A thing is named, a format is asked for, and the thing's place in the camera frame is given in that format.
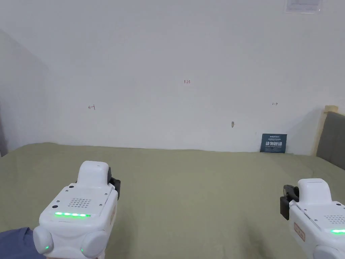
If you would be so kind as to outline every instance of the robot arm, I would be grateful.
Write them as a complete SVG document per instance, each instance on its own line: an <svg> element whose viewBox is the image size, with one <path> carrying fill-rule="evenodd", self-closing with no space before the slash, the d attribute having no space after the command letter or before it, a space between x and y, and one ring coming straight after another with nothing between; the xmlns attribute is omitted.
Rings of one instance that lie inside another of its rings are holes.
<svg viewBox="0 0 345 259"><path fill-rule="evenodd" d="M308 259L345 259L345 206L332 201L324 180L285 185L280 213Z"/></svg>
<svg viewBox="0 0 345 259"><path fill-rule="evenodd" d="M51 258L104 258L121 181L103 162L82 163L78 180L45 208L33 231L36 250Z"/></svg>

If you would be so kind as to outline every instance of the green led light strip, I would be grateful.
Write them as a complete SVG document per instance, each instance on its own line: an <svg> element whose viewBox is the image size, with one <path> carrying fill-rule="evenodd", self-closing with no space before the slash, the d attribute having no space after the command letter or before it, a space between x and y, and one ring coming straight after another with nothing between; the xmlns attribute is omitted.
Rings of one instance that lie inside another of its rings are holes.
<svg viewBox="0 0 345 259"><path fill-rule="evenodd" d="M69 212L55 212L55 215L73 216L73 217L91 217L89 214L69 213Z"/></svg>
<svg viewBox="0 0 345 259"><path fill-rule="evenodd" d="M331 230L332 233L341 233L341 234L345 234L345 229L333 229Z"/></svg>

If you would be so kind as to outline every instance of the round knob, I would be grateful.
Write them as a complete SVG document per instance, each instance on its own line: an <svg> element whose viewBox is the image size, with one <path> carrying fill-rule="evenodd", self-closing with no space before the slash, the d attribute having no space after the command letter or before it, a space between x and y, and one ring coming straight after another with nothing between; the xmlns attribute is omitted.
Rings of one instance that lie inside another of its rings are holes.
<svg viewBox="0 0 345 259"><path fill-rule="evenodd" d="M50 253L54 249L51 233L41 226L33 230L33 242L37 252L40 254Z"/></svg>
<svg viewBox="0 0 345 259"><path fill-rule="evenodd" d="M95 258L101 254L108 243L108 235L104 230L87 234L81 244L81 252L88 258Z"/></svg>

